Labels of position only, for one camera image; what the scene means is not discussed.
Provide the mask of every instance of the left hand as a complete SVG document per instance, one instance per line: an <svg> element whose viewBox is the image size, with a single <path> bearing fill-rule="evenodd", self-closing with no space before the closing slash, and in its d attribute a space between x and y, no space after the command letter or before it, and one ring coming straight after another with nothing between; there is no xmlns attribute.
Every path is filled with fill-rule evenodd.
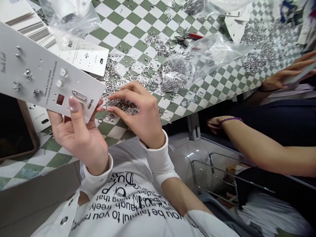
<svg viewBox="0 0 316 237"><path fill-rule="evenodd" d="M311 59L311 57L316 55L316 51L307 53L303 56L301 56L299 59L294 61L294 64L286 67L285 69L277 72L276 74L268 77L263 83L262 83L262 89L264 91L272 91L277 89L285 89L287 88L286 85L283 84L284 79L286 76L289 75L298 75L302 73L301 69L305 66L311 65L316 60ZM311 70L306 76L302 77L298 82L309 78L316 74L316 69Z"/></svg>
<svg viewBox="0 0 316 237"><path fill-rule="evenodd" d="M216 135L217 130L222 129L222 127L219 126L220 122L224 119L228 118L234 118L234 116L219 116L211 118L207 121L208 127L211 129L211 131Z"/></svg>
<svg viewBox="0 0 316 237"><path fill-rule="evenodd" d="M49 120L56 142L65 147L86 165L92 175L107 171L108 146L94 121L96 112L102 112L99 101L90 121L86 124L80 103L75 97L69 98L71 118L48 110Z"/></svg>

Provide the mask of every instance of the table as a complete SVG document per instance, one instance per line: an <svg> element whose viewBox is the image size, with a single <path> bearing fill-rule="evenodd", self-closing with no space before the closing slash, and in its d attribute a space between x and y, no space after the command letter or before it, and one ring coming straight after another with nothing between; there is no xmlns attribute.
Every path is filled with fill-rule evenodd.
<svg viewBox="0 0 316 237"><path fill-rule="evenodd" d="M169 1L104 0L101 2L92 0L96 12L102 21L102 27L91 32L85 39L108 48L110 52L123 53L124 49L124 53L126 53L128 49L128 54L135 57L125 57L124 60L121 57L117 61L120 73L126 76L127 68L125 68L125 65L129 66L131 61L137 60L145 64L147 63L145 57L150 57L157 59L157 62L161 64L166 59L157 55L153 45L147 46L143 43L146 32L155 32L155 34L161 36L161 39L173 39L174 36L181 34L177 33L179 29L188 27L190 32L197 31L198 34L204 36L215 32L228 36L224 18L219 17L215 20L209 17L207 20L199 22L196 18L180 10L179 7L166 11L166 4ZM38 2L32 0L31 4L34 3L38 4ZM251 20L264 19L269 14L268 9L268 0L254 2L250 16ZM170 22L167 22L167 13L173 16ZM174 49L180 52L179 47L177 45ZM294 58L298 53L300 53L298 49L293 49L289 54ZM188 92L188 90L183 90L178 98L171 103L169 93L164 98L160 94L153 93L159 101L159 107L168 112L161 117L162 124L173 122L221 101L255 89L261 85L261 82L266 77L278 70L280 68L265 67L255 77L248 76L239 59L210 74L204 81L201 80L194 84L190 91L197 92L191 96L183 97L182 94ZM202 92L202 97L196 96L199 92ZM195 102L191 102L188 105L183 104L183 102L190 101L195 96L197 99ZM95 121L108 146L113 146L135 136L118 117L115 117L113 122L104 120L103 123L99 124L97 119L104 118L106 114L106 111L98 113ZM38 134L40 149L36 154L0 162L0 191L77 160L65 148L57 144L52 136L45 135L49 133L49 130L50 128Z"/></svg>

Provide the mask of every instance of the plastic bag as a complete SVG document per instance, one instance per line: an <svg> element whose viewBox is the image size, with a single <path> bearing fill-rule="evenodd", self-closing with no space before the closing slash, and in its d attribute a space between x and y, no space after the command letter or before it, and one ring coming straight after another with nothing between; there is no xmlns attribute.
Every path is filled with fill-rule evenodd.
<svg viewBox="0 0 316 237"><path fill-rule="evenodd" d="M91 0L39 0L39 3L59 48L67 49L72 42L83 40L101 27Z"/></svg>
<svg viewBox="0 0 316 237"><path fill-rule="evenodd" d="M184 52L169 56L162 64L161 90L177 92L188 89L211 72L246 56L252 49L251 44L235 44L220 33L199 39Z"/></svg>
<svg viewBox="0 0 316 237"><path fill-rule="evenodd" d="M221 14L237 11L254 0L188 0L183 10L196 17L218 17Z"/></svg>

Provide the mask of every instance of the beaded bracelet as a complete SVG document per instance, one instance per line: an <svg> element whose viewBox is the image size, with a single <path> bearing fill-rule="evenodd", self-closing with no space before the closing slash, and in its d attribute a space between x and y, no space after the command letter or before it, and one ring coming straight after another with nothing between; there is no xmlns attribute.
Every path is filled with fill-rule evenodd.
<svg viewBox="0 0 316 237"><path fill-rule="evenodd" d="M239 120L239 121L242 121L242 122L243 122L243 120L242 120L241 118L235 118L235 117L233 117L233 118L226 118L226 119L224 119L224 120L220 121L220 123L219 123L218 125L221 127L223 122L228 121L228 120L234 120L234 119L236 119L236 120Z"/></svg>

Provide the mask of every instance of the claire's logo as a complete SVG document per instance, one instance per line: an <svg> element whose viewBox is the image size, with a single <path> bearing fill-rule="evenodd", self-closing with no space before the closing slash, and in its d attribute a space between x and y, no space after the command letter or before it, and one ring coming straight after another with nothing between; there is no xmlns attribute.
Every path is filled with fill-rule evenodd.
<svg viewBox="0 0 316 237"><path fill-rule="evenodd" d="M93 100L90 101L90 104L88 105L88 109L91 108L92 103L93 103Z"/></svg>

